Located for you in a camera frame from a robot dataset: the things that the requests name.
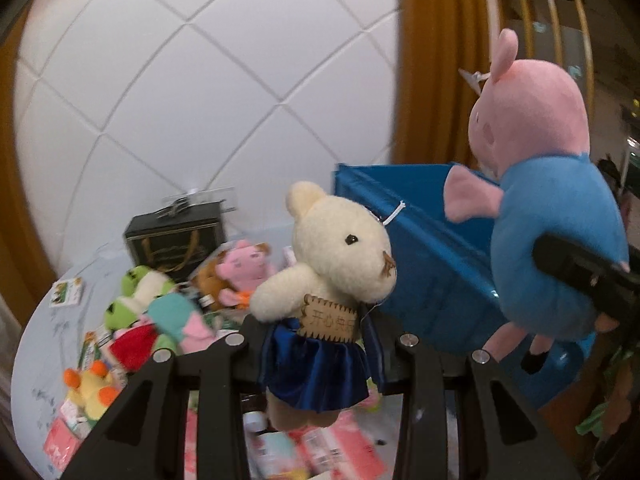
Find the cream teddy bear blue dress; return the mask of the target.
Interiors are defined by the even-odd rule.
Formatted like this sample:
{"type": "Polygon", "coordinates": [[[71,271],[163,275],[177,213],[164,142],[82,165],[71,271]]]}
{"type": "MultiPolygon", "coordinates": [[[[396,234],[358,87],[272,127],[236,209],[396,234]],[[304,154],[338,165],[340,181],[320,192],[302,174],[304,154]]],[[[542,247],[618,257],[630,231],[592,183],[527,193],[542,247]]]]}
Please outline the cream teddy bear blue dress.
{"type": "Polygon", "coordinates": [[[384,223],[365,206],[300,181],[286,208],[296,261],[250,298],[250,314],[270,327],[260,381],[274,428],[329,427],[369,395],[359,309],[390,296],[397,266],[384,223]]]}

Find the pink pig plush blue shirt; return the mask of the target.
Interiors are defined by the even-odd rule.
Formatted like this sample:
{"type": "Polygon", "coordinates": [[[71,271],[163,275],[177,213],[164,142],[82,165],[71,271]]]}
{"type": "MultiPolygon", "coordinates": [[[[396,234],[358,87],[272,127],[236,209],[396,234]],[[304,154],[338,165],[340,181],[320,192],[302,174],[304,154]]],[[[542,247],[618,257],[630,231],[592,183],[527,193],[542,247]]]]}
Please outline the pink pig plush blue shirt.
{"type": "Polygon", "coordinates": [[[557,235],[626,266],[624,222],[590,159],[584,99],[566,70],[519,58],[518,35],[505,28],[488,73],[470,78],[480,90],[469,118],[470,149],[495,179],[452,166],[442,191],[445,216],[454,223],[494,222],[490,267],[506,322],[484,349],[501,361],[532,338],[521,367],[533,375],[552,344],[581,340],[608,325],[587,296],[537,268],[536,240],[557,235]]]}

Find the teal pink plush toy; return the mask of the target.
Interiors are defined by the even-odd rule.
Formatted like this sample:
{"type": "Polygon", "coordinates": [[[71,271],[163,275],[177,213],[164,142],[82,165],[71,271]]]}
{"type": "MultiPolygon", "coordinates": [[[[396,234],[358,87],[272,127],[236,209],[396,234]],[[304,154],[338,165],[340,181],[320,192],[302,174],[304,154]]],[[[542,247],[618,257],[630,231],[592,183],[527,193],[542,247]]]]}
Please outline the teal pink plush toy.
{"type": "Polygon", "coordinates": [[[178,292],[154,299],[146,315],[161,333],[178,344],[182,353],[203,351],[215,342],[215,334],[205,323],[201,310],[178,292]]]}

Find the red plush toy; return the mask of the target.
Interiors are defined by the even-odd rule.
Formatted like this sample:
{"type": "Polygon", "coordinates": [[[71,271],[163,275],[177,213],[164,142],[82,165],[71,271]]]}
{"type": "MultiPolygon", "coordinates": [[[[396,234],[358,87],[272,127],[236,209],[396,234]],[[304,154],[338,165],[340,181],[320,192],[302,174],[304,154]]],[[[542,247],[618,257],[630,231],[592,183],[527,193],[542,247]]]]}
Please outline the red plush toy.
{"type": "Polygon", "coordinates": [[[153,324],[118,330],[110,345],[111,355],[126,372],[137,372],[151,356],[157,336],[153,324]]]}

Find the brown plush toy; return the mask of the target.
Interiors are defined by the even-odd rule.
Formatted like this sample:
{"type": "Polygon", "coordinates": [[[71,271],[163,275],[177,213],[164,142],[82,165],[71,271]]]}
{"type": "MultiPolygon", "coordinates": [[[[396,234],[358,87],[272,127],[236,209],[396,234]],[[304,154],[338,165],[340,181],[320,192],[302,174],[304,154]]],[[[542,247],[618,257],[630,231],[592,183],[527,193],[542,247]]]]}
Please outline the brown plush toy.
{"type": "Polygon", "coordinates": [[[198,290],[198,301],[201,307],[211,311],[224,307],[219,300],[219,295],[228,287],[228,282],[217,274],[217,264],[218,258],[211,258],[209,262],[200,266],[192,278],[192,284],[198,290]]]}

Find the small pink pig plush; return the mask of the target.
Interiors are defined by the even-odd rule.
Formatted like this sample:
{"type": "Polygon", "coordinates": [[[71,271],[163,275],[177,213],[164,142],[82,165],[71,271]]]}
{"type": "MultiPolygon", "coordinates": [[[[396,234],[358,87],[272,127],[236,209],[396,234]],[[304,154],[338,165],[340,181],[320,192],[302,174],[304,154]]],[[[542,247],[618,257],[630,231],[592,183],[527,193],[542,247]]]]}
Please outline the small pink pig plush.
{"type": "Polygon", "coordinates": [[[267,243],[238,240],[218,255],[216,275],[229,284],[218,292],[218,301],[224,307],[246,309],[250,305],[254,291],[276,274],[270,254],[267,243]]]}

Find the yellow duck plush green body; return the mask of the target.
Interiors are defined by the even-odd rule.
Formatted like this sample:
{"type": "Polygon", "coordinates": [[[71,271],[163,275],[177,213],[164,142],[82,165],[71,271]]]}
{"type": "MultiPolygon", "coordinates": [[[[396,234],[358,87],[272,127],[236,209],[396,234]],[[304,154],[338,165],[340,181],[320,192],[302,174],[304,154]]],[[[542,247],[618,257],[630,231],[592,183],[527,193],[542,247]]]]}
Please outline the yellow duck plush green body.
{"type": "Polygon", "coordinates": [[[66,368],[63,382],[67,387],[66,398],[93,422],[104,415],[120,393],[110,369],[101,360],[94,361],[86,370],[66,368]]]}

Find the blue plastic storage bin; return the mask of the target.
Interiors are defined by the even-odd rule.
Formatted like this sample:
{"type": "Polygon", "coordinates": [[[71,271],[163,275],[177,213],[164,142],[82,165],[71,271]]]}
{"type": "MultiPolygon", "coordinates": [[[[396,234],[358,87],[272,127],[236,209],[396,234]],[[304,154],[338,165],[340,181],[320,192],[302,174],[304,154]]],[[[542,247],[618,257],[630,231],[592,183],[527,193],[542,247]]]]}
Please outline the blue plastic storage bin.
{"type": "Polygon", "coordinates": [[[448,165],[338,165],[334,193],[381,219],[397,264],[397,283],[380,311],[438,351],[482,348],[503,326],[490,270],[489,219],[451,223],[442,189],[448,165]]]}

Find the pink tissue pack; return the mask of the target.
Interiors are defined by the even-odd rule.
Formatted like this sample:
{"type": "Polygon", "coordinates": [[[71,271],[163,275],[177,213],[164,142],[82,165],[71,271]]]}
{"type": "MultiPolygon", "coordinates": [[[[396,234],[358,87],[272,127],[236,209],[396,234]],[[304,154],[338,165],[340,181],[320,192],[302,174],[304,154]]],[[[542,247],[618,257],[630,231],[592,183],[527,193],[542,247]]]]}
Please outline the pink tissue pack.
{"type": "Polygon", "coordinates": [[[57,471],[66,468],[90,430],[91,426],[85,417],[79,417],[71,427],[61,417],[52,422],[44,440],[43,452],[57,471]]]}

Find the white green card box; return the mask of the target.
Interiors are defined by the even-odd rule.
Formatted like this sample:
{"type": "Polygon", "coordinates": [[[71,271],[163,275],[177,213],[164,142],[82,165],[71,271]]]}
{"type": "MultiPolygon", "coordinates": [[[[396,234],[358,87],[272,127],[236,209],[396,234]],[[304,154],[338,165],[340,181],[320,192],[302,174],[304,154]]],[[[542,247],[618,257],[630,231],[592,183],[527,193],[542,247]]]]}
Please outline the white green card box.
{"type": "Polygon", "coordinates": [[[55,282],[51,287],[51,308],[75,307],[81,302],[85,282],[82,278],[71,278],[55,282]]]}

